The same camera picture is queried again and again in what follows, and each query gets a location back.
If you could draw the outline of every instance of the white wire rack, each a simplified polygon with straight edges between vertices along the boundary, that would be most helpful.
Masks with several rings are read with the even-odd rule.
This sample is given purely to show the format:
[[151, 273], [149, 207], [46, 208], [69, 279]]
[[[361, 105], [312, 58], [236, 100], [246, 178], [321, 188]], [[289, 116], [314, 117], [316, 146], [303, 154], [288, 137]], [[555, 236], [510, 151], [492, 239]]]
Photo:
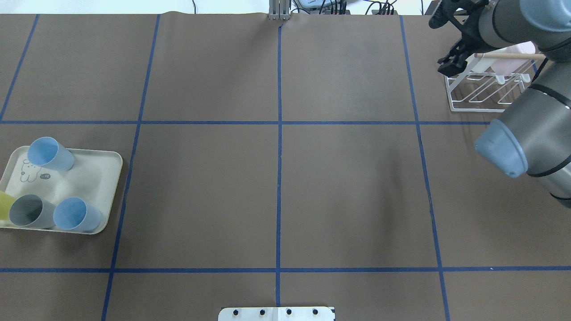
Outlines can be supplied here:
[[[483, 58], [526, 59], [527, 61], [509, 76], [497, 75], [490, 68], [483, 73], [472, 71]], [[526, 88], [524, 84], [531, 82], [528, 71], [534, 64], [533, 60], [541, 59], [545, 59], [545, 56], [537, 54], [476, 54], [463, 73], [456, 77], [444, 76], [450, 110], [476, 113], [503, 112], [507, 108], [506, 105], [512, 104], [513, 101], [509, 101], [509, 97], [515, 96], [514, 90], [519, 89], [519, 94], [521, 94]], [[476, 86], [476, 89], [466, 95], [453, 94], [461, 83], [468, 81], [472, 86]], [[497, 105], [497, 108], [488, 108], [491, 105]]]

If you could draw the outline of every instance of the metal bracket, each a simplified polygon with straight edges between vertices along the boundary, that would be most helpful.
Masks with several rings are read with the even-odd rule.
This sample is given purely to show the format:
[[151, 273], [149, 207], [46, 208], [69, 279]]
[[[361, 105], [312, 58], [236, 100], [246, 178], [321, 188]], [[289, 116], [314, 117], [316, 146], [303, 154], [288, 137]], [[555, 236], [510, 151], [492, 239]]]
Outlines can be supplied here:
[[334, 307], [224, 308], [218, 321], [335, 321]]
[[291, 0], [270, 0], [270, 20], [289, 20]]

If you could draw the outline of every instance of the tray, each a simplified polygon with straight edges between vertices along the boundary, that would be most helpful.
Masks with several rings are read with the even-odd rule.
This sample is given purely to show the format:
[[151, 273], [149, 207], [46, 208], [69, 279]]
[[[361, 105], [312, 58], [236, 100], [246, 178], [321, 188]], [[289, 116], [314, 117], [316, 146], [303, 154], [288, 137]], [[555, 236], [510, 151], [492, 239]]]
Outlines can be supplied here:
[[74, 156], [74, 165], [69, 171], [57, 172], [34, 166], [27, 160], [30, 146], [17, 148], [8, 160], [0, 180], [0, 190], [16, 198], [26, 194], [37, 194], [57, 206], [71, 196], [84, 199], [101, 212], [101, 223], [92, 232], [64, 231], [57, 227], [27, 228], [13, 225], [9, 220], [0, 220], [0, 228], [18, 228], [66, 232], [75, 234], [97, 234], [107, 225], [109, 213], [117, 190], [123, 159], [114, 151], [68, 149]]

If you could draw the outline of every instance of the yellow cup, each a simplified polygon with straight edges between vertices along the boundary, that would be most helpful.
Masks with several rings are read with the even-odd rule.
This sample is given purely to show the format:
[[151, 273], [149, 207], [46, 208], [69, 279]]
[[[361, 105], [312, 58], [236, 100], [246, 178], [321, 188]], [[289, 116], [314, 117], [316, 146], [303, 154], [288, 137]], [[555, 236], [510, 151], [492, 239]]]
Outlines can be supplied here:
[[10, 207], [16, 201], [15, 197], [12, 197], [2, 191], [0, 191], [0, 220], [8, 220], [8, 213], [10, 212]]

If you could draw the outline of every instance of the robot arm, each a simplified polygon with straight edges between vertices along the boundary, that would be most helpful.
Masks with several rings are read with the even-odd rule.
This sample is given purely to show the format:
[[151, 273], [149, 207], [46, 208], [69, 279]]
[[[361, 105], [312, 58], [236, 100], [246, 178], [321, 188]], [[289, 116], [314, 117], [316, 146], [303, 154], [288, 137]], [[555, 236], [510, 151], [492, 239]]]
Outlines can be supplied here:
[[[453, 16], [469, 14], [464, 24]], [[476, 150], [506, 175], [527, 172], [559, 202], [571, 208], [571, 1], [441, 0], [430, 20], [433, 29], [452, 22], [462, 38], [439, 60], [451, 77], [466, 58], [533, 41], [554, 64], [511, 107], [492, 121]]]

